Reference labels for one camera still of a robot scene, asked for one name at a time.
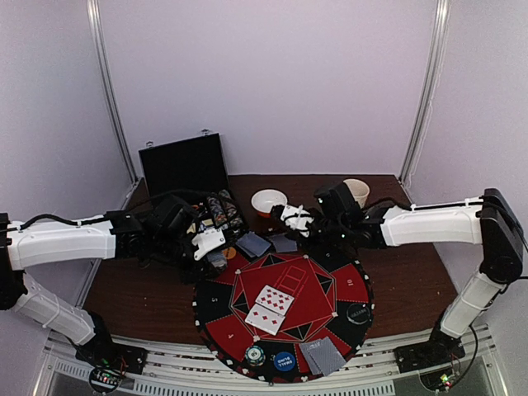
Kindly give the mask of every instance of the robotic arm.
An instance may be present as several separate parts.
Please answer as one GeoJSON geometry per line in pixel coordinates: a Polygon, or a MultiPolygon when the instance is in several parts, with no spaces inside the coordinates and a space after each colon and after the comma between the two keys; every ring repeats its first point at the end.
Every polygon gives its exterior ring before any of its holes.
{"type": "Polygon", "coordinates": [[[102,318],[73,307],[25,273],[29,266],[80,258],[155,258],[174,263],[187,257],[199,261],[225,243],[220,229],[188,233],[196,211],[184,200],[168,196],[142,215],[111,211],[83,220],[36,223],[10,222],[0,214],[0,310],[25,314],[66,336],[78,357],[94,366],[140,373],[145,351],[115,344],[102,318]]]}
{"type": "Polygon", "coordinates": [[[310,243],[345,243],[354,248],[389,248],[406,243],[482,244],[484,259],[455,301],[439,317],[428,342],[395,351],[400,372],[420,370],[460,357],[460,337],[500,292],[522,273],[523,230],[496,189],[451,204],[418,207],[383,200],[361,210],[344,183],[314,194],[317,210],[275,206],[272,217],[310,243]]]}

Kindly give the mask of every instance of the brown table surface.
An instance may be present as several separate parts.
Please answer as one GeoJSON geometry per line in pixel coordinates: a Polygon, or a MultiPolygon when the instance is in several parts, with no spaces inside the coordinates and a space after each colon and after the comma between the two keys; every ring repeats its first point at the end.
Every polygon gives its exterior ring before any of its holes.
{"type": "MultiPolygon", "coordinates": [[[[314,190],[352,176],[231,176],[236,195],[251,229],[267,230],[271,220],[257,216],[252,195],[263,188],[283,191],[294,205],[317,206],[314,190]]],[[[408,202],[394,176],[359,176],[370,186],[369,202],[391,196],[408,202]]],[[[131,205],[147,197],[143,183],[131,205]]],[[[361,264],[372,280],[374,325],[369,338],[431,328],[441,311],[456,296],[455,288],[435,248],[430,243],[360,250],[361,264]]],[[[85,309],[102,315],[115,335],[160,342],[201,344],[196,331],[191,299],[192,285],[182,285],[177,270],[153,263],[140,269],[137,261],[104,261],[93,281],[85,309]]]]}

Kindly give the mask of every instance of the white robotic arm segment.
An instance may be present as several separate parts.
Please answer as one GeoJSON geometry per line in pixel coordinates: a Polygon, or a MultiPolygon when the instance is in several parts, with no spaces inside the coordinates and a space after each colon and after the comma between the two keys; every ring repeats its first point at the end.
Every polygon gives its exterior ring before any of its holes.
{"type": "Polygon", "coordinates": [[[447,308],[440,323],[440,330],[453,338],[462,337],[473,321],[488,307],[505,285],[490,280],[476,271],[464,289],[447,308]]]}
{"type": "Polygon", "coordinates": [[[40,285],[31,275],[24,274],[27,294],[22,295],[15,312],[25,314],[68,337],[76,345],[84,345],[95,335],[92,317],[83,309],[75,308],[40,285]]]}
{"type": "Polygon", "coordinates": [[[380,228],[387,246],[424,242],[480,244],[480,210],[481,205],[411,211],[395,206],[387,210],[380,228]]]}
{"type": "MultiPolygon", "coordinates": [[[[12,222],[13,227],[20,225],[22,222],[12,222]]],[[[12,241],[8,247],[12,269],[19,271],[46,262],[79,258],[113,258],[116,236],[111,234],[112,228],[111,221],[82,227],[49,221],[33,224],[22,231],[11,231],[7,237],[12,241]]]]}

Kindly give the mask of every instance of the white bowl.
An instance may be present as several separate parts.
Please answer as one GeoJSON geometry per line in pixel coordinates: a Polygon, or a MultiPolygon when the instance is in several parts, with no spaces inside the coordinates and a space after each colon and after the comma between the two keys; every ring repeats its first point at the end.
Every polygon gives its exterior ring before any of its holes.
{"type": "Polygon", "coordinates": [[[273,206],[286,205],[287,203],[286,195],[278,190],[260,190],[251,199],[251,205],[262,217],[270,217],[273,206]]]}

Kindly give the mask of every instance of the blue chip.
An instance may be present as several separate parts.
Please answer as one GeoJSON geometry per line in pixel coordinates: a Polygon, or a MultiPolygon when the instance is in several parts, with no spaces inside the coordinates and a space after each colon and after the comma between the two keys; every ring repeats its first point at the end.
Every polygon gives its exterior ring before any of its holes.
{"type": "Polygon", "coordinates": [[[289,352],[280,352],[275,356],[273,364],[278,371],[290,371],[295,367],[295,358],[289,352]]]}

